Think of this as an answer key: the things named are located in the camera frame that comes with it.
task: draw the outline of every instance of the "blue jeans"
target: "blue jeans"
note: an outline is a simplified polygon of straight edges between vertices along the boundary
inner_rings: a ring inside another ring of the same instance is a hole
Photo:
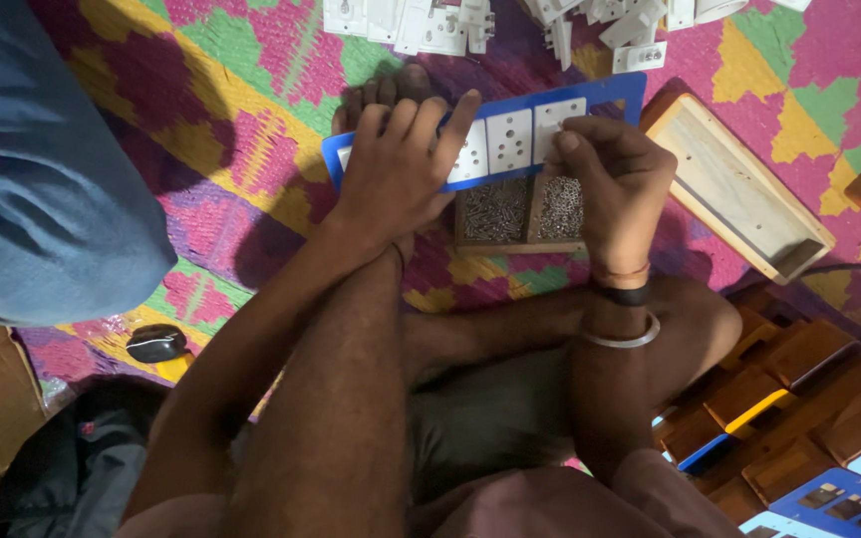
[[[0,0],[0,324],[124,312],[177,261],[164,212],[23,0]]]

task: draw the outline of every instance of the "floor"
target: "floor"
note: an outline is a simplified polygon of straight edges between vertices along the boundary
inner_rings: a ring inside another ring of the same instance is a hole
[[[30,0],[59,53],[102,108],[168,215],[181,260],[139,308],[112,319],[19,334],[41,378],[181,369],[125,353],[131,327],[178,324],[201,349],[253,290],[281,268],[335,202],[318,146],[348,84],[402,59],[323,33],[319,0]],[[541,31],[513,0],[494,0],[487,55],[421,55],[445,97],[486,100],[609,74],[599,25],[574,25],[574,67],[561,73]],[[861,261],[861,212],[842,195],[861,170],[861,0],[814,0],[806,13],[752,0],[724,21],[672,34],[665,86],[700,98],[770,165],[838,239],[824,263]],[[405,300],[450,311],[579,283],[581,256],[461,259],[445,226],[425,231]],[[726,289],[746,263],[676,203],[654,265]],[[807,278],[779,293],[810,315],[861,331],[861,272]]]

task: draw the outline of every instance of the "knee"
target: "knee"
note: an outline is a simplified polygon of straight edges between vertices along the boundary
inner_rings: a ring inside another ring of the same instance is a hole
[[[742,317],[735,306],[702,282],[658,276],[652,282],[652,296],[657,315],[679,318],[694,333],[709,337],[710,366],[722,360],[742,334]]]

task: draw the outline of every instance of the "wooden tray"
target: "wooden tray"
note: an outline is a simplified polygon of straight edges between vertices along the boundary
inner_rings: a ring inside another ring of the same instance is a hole
[[[670,194],[760,273],[786,284],[826,255],[835,238],[690,94],[668,94],[641,129],[676,155]]]
[[[464,237],[467,214],[466,190],[457,192],[454,226],[454,250],[459,256],[502,256],[508,254],[548,254],[576,252],[586,249],[581,239],[540,239],[541,216],[544,212],[544,185],[547,177],[536,175],[527,179],[526,211],[520,241],[482,241]]]

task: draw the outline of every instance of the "foot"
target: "foot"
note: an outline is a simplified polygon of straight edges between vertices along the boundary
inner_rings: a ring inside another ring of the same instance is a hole
[[[358,127],[358,119],[368,104],[387,104],[393,107],[401,99],[421,104],[433,96],[431,78],[423,67],[412,63],[404,66],[395,77],[371,79],[357,88],[341,105],[331,119],[331,134],[351,132]]]

